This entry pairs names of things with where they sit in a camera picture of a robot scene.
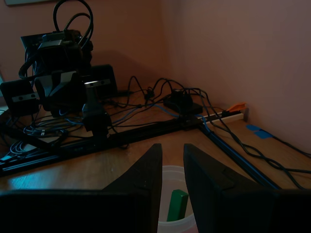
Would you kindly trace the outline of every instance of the black power adapter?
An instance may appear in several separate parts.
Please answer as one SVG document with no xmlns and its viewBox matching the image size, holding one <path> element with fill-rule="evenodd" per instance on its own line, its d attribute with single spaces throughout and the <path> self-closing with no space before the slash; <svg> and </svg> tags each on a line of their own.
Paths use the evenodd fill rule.
<svg viewBox="0 0 311 233">
<path fill-rule="evenodd" d="M 202 105 L 194 103 L 189 93 L 183 90 L 174 89 L 170 97 L 164 100 L 164 106 L 182 114 L 201 114 Z"/>
</svg>

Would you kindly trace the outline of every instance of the white bucket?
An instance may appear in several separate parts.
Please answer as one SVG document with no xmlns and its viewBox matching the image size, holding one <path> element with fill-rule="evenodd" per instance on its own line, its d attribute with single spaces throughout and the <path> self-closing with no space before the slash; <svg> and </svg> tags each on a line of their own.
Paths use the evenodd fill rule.
<svg viewBox="0 0 311 233">
<path fill-rule="evenodd" d="M 167 222 L 172 192 L 180 189 L 186 193 L 184 168 L 181 166 L 163 166 L 162 168 L 162 193 L 159 213 L 158 233 L 198 233 L 190 199 L 188 199 L 185 218 Z"/>
</svg>

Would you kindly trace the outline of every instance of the green object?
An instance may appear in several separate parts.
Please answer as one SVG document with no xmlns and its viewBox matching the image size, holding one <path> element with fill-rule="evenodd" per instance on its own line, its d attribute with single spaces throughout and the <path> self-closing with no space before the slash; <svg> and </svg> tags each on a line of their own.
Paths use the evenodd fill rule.
<svg viewBox="0 0 311 233">
<path fill-rule="evenodd" d="M 169 214 L 167 215 L 167 221 L 177 221 L 185 217 L 188 193 L 177 189 L 172 192 Z"/>
</svg>

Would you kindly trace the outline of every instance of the blue tape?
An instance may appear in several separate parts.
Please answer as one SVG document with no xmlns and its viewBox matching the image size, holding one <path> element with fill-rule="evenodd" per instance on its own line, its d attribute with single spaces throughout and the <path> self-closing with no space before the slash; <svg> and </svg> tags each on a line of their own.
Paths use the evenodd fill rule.
<svg viewBox="0 0 311 233">
<path fill-rule="evenodd" d="M 261 130 L 261 128 L 255 126 L 255 125 L 247 125 L 246 126 L 251 131 Z"/>
<path fill-rule="evenodd" d="M 269 138 L 269 137 L 273 137 L 271 134 L 269 134 L 269 133 L 267 133 L 265 131 L 257 131 L 257 132 L 254 132 L 254 134 L 256 134 L 261 139 L 266 139 L 266 138 Z"/>
</svg>

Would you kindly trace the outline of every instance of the wooden table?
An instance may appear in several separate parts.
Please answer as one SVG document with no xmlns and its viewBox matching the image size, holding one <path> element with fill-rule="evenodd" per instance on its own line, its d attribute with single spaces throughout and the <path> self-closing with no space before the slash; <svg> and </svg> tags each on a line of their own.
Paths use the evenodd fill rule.
<svg viewBox="0 0 311 233">
<path fill-rule="evenodd" d="M 131 96 L 131 103 L 141 103 L 141 93 Z M 112 114 L 120 109 L 108 109 Z M 120 119 L 126 113 L 112 117 Z M 168 120 L 172 116 L 159 108 L 153 107 L 148 111 L 137 114 L 125 124 L 141 124 L 150 121 Z M 311 169 L 311 159 L 290 149 L 272 139 L 260 139 L 246 128 L 247 123 L 242 120 L 227 124 L 229 128 L 248 145 L 258 148 L 264 155 L 277 160 L 285 167 Z M 259 168 L 282 188 L 296 188 L 283 171 L 270 167 L 265 161 L 250 157 L 236 144 L 230 135 L 214 127 L 210 127 L 224 141 Z M 79 131 L 76 135 L 90 136 L 91 132 Z M 137 159 L 142 156 L 154 143 L 161 143 L 163 148 L 163 165 L 183 166 L 183 146 L 192 143 L 236 172 L 249 176 L 238 167 L 226 154 L 215 146 L 198 129 L 178 131 L 163 136 L 133 143 L 128 149 L 119 148 L 85 155 L 64 162 L 43 166 L 37 169 L 21 172 L 0 178 L 0 190 L 10 189 L 103 189 L 122 173 L 124 173 Z M 311 188 L 311 174 L 292 173 L 296 180 L 304 187 Z"/>
</svg>

